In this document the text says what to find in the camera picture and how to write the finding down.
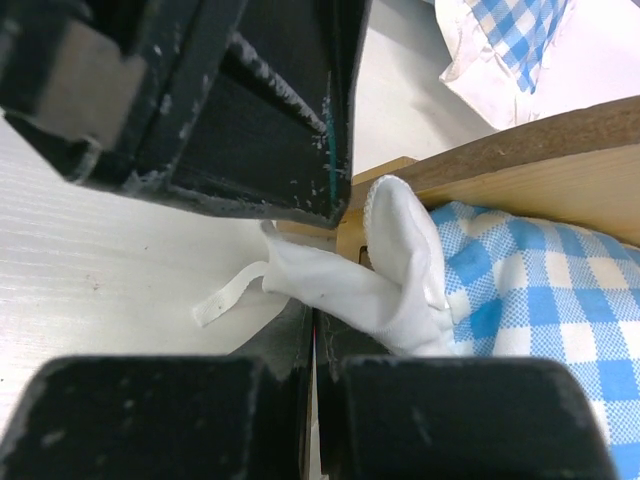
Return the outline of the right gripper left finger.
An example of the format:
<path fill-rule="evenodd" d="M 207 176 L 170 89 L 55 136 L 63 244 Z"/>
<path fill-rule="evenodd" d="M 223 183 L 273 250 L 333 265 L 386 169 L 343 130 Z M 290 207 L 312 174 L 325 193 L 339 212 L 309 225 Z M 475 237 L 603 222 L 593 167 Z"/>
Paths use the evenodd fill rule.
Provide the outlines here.
<path fill-rule="evenodd" d="M 5 479 L 304 479 L 313 311 L 296 300 L 225 356 L 67 356 L 32 378 Z"/>

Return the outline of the wooden pet bed frame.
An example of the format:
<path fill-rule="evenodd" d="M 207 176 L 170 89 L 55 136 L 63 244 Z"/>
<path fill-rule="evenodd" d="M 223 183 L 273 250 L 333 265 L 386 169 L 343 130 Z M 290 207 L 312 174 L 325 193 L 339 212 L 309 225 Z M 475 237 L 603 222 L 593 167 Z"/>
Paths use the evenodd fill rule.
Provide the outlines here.
<path fill-rule="evenodd" d="M 329 238 L 364 263 L 364 204 L 385 174 L 424 206 L 450 201 L 544 218 L 639 243 L 639 100 L 616 100 L 498 132 L 424 160 L 400 157 L 356 175 L 339 226 L 280 222 L 282 232 Z"/>

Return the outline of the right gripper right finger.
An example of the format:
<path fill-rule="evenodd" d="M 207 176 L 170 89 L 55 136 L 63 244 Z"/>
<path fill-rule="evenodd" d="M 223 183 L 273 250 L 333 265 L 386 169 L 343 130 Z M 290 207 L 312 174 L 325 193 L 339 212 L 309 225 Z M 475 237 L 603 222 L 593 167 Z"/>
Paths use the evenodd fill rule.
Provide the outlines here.
<path fill-rule="evenodd" d="M 415 358 L 315 316 L 322 472 L 332 479 L 614 479 L 585 394 L 536 358 Z"/>

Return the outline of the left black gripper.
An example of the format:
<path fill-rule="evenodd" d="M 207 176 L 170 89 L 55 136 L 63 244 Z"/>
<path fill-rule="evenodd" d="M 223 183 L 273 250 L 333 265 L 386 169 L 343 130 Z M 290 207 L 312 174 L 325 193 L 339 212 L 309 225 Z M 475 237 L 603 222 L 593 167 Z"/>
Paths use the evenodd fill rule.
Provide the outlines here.
<path fill-rule="evenodd" d="M 241 140 L 220 76 L 243 1 L 5 1 L 1 115 L 64 179 L 141 187 Z"/>

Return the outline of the blue checkered mattress cushion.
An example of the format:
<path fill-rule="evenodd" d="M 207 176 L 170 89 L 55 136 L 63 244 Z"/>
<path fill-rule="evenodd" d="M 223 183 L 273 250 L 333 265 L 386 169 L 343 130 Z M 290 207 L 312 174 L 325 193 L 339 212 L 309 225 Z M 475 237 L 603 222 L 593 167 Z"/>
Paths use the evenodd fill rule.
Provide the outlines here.
<path fill-rule="evenodd" d="M 386 175 L 364 209 L 370 266 L 261 231 L 264 261 L 198 304 L 208 325 L 260 279 L 403 356 L 541 357 L 584 389 L 615 466 L 639 475 L 639 251 L 581 227 L 451 202 Z"/>

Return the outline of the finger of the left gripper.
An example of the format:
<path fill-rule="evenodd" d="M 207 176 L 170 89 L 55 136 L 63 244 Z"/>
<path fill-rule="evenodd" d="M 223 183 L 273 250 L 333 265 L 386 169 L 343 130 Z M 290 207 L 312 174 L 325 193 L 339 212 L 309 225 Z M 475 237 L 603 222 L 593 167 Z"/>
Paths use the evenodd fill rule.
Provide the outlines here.
<path fill-rule="evenodd" d="M 250 1 L 170 188 L 219 217 L 335 227 L 350 200 L 367 1 Z"/>

